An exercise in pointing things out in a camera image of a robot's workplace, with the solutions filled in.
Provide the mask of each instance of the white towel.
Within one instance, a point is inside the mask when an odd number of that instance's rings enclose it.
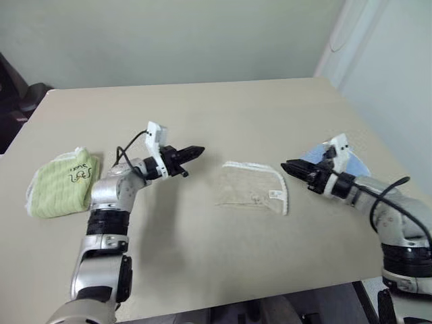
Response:
[[[217,177],[216,205],[271,209],[286,215],[288,190],[281,174],[268,165],[228,161]]]

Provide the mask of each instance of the white fabric edge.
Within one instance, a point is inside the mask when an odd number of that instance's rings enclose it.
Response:
[[[28,188],[27,188],[27,191],[26,191],[26,200],[27,201],[26,201],[25,207],[26,207],[26,210],[27,210],[27,214],[30,217],[33,217],[32,213],[31,213],[31,210],[32,210],[32,201],[33,201],[33,188],[36,185],[38,173],[39,173],[39,169],[36,172],[34,172],[32,181],[28,185]]]
[[[277,198],[279,200],[283,201],[283,209],[282,209],[282,215],[285,216],[288,213],[288,189],[284,180],[284,177],[274,170],[270,165],[264,165],[264,164],[258,164],[258,163],[251,163],[251,162],[235,162],[235,161],[226,161],[222,167],[238,167],[240,169],[247,169],[252,171],[261,171],[261,172],[269,172],[273,173],[277,176],[279,179],[279,182],[282,187],[283,192],[283,199]]]
[[[67,152],[67,153],[60,154],[54,160],[51,160],[51,162],[75,159],[78,156],[78,154],[80,154],[85,149],[86,149],[85,147],[79,146],[79,147],[75,148],[75,150],[73,152]]]

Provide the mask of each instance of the beige table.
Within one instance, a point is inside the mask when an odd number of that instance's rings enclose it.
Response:
[[[51,91],[0,160],[0,321],[44,323],[68,300],[87,213],[27,216],[25,191],[53,157],[86,146],[103,156],[146,127],[168,143],[206,151],[189,178],[155,182],[131,214],[132,296],[120,321],[356,281],[380,274],[379,241],[366,217],[284,174],[287,216],[216,207],[212,183],[227,160],[279,164],[346,132],[382,180],[406,172],[325,79]],[[132,157],[146,157],[137,144]],[[423,199],[413,183],[404,192]]]

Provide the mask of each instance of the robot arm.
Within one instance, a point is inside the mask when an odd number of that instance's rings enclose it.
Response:
[[[132,258],[128,251],[129,215],[136,193],[157,178],[182,174],[181,164],[196,159],[204,147],[177,151],[165,146],[167,129],[149,122],[146,147],[150,157],[115,164],[92,188],[90,218],[72,276],[71,301],[48,320],[50,324],[109,324],[115,310],[129,298]]]
[[[432,323],[431,210],[421,201],[404,196],[394,188],[404,178],[388,185],[370,177],[345,173],[348,163],[345,134],[325,143],[318,164],[288,160],[283,169],[308,184],[308,189],[327,198],[336,197],[370,217],[384,254],[383,283],[379,293],[382,323]]]

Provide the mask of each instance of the folded green cloth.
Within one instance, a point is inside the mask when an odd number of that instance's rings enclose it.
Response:
[[[30,216],[52,218],[85,211],[92,185],[99,178],[99,159],[83,147],[41,167],[26,193]]]

